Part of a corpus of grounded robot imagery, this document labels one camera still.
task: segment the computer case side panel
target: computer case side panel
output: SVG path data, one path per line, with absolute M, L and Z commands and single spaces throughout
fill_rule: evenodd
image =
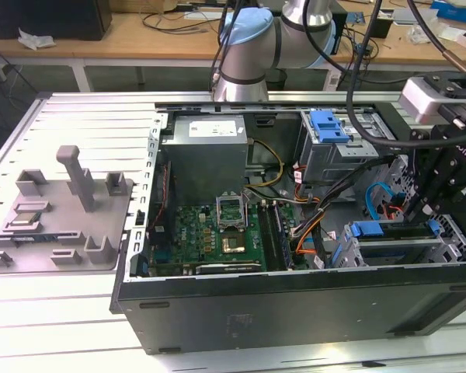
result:
M 466 309 L 466 266 L 122 283 L 148 354 L 433 333 Z

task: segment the wooden desk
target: wooden desk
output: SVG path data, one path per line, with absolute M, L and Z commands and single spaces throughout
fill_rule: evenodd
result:
M 406 0 L 397 0 L 394 2 L 407 7 Z M 341 1 L 339 4 L 347 12 L 363 12 L 365 16 L 370 15 L 374 7 L 374 4 L 360 4 L 347 1 Z M 418 5 L 418 7 L 420 9 L 427 9 L 429 8 L 429 5 Z M 395 9 L 398 8 L 398 6 L 390 4 L 389 0 L 384 0 L 381 8 Z M 440 19 L 440 21 L 466 30 L 466 23 L 449 21 L 447 19 Z M 366 31 L 367 24 L 355 25 L 353 28 L 364 33 Z M 449 65 L 449 63 L 431 43 L 418 45 L 410 43 L 406 38 L 409 28 L 410 26 L 397 26 L 392 24 L 386 39 L 374 39 L 380 48 L 380 53 L 373 60 L 373 64 Z M 357 39 L 362 40 L 363 37 L 357 36 Z M 463 61 L 466 61 L 466 48 L 453 41 L 444 39 L 440 39 L 440 41 L 446 48 L 451 49 Z M 341 47 L 339 48 L 339 53 L 336 55 L 336 60 L 340 62 L 348 62 L 351 51 L 350 42 L 344 38 L 343 44 L 341 44 Z
M 383 7 L 397 8 L 384 0 Z M 396 0 L 406 6 L 406 0 Z M 373 5 L 341 1 L 349 12 L 364 12 L 370 15 Z M 177 27 L 196 23 L 196 20 L 163 20 L 160 27 Z M 466 29 L 466 24 L 455 26 Z M 212 22 L 217 29 L 217 22 Z M 356 30 L 364 31 L 367 25 L 355 25 Z M 73 72 L 81 92 L 92 90 L 85 73 L 85 66 L 174 66 L 209 67 L 217 50 L 217 35 L 208 25 L 201 28 L 206 33 L 193 35 L 170 35 L 144 27 L 138 14 L 114 14 L 112 26 L 101 41 L 55 40 L 56 47 L 38 51 L 27 49 L 17 40 L 0 40 L 0 51 L 14 64 L 67 65 Z M 370 70 L 386 71 L 431 71 L 451 68 L 432 44 L 412 45 L 405 37 L 408 26 L 392 25 L 386 39 L 376 39 L 380 53 L 370 64 Z M 466 61 L 466 49 L 454 42 L 442 40 L 446 47 Z M 341 64 L 348 63 L 351 56 L 350 42 L 341 43 L 339 53 L 334 56 Z M 329 64 L 320 68 L 328 69 L 327 82 L 334 82 L 339 73 Z M 141 69 L 137 71 L 139 81 L 143 81 Z M 328 84 L 327 89 L 335 86 Z

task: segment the black box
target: black box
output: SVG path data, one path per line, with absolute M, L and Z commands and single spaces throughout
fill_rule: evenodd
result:
M 19 28 L 54 39 L 101 40 L 110 26 L 109 0 L 0 0 L 0 39 Z
M 333 45 L 331 54 L 337 54 L 339 51 L 340 40 L 342 39 L 343 29 L 345 29 L 345 24 L 347 22 L 347 11 L 338 2 L 331 2 L 329 10 L 332 11 L 333 22 L 335 22 L 336 29 L 335 45 Z

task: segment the yellow wire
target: yellow wire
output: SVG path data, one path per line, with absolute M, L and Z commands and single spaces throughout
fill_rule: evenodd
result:
M 256 142 L 259 142 L 261 145 L 264 145 L 271 152 L 271 154 L 273 154 L 276 157 L 276 159 L 278 160 L 278 163 L 280 164 L 280 171 L 278 172 L 278 175 L 276 176 L 276 178 L 274 178 L 273 180 L 266 181 L 260 184 L 246 184 L 245 186 L 251 187 L 251 188 L 252 187 L 255 187 L 255 188 L 268 187 L 269 185 L 276 183 L 279 179 L 281 179 L 281 176 L 283 176 L 283 162 L 281 161 L 280 156 L 273 150 L 273 148 L 271 148 L 264 141 L 254 140 L 254 143 Z

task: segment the white sticker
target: white sticker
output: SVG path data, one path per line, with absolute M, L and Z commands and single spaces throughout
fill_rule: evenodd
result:
M 322 270 L 325 267 L 325 264 L 323 263 L 321 259 L 319 259 L 319 256 L 317 255 L 314 257 L 314 264 L 320 270 Z
M 16 241 L 16 242 L 30 242 L 30 241 L 34 241 L 34 238 L 33 237 L 12 237 L 12 241 Z
M 302 184 L 302 173 L 300 171 L 294 171 L 295 183 Z
M 189 136 L 191 138 L 236 136 L 236 123 L 234 120 L 196 120 L 190 123 Z

